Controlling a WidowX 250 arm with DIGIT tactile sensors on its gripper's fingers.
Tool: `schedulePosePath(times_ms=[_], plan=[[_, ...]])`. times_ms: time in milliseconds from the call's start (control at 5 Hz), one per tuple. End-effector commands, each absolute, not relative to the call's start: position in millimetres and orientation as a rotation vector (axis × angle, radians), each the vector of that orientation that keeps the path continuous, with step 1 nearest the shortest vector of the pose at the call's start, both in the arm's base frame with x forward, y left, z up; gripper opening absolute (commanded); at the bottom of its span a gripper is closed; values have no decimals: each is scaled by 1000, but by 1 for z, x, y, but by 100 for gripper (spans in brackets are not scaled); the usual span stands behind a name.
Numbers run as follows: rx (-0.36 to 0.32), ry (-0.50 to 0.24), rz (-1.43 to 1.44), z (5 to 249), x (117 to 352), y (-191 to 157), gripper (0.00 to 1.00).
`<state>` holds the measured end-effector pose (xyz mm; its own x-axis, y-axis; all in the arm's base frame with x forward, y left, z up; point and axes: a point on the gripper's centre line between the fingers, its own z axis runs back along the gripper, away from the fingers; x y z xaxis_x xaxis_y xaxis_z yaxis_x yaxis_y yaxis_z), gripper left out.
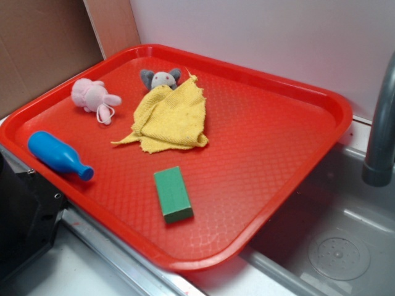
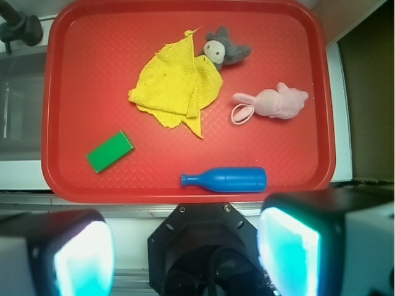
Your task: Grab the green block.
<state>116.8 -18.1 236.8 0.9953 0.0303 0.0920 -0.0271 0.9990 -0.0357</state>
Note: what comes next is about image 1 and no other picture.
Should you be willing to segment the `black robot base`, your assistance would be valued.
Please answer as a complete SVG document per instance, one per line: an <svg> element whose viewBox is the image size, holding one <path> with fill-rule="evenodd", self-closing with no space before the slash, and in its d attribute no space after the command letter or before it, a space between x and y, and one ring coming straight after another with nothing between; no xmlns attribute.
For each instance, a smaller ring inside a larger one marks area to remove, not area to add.
<svg viewBox="0 0 395 296"><path fill-rule="evenodd" d="M1 284L54 245L66 204L38 172L15 172L1 154Z"/></svg>

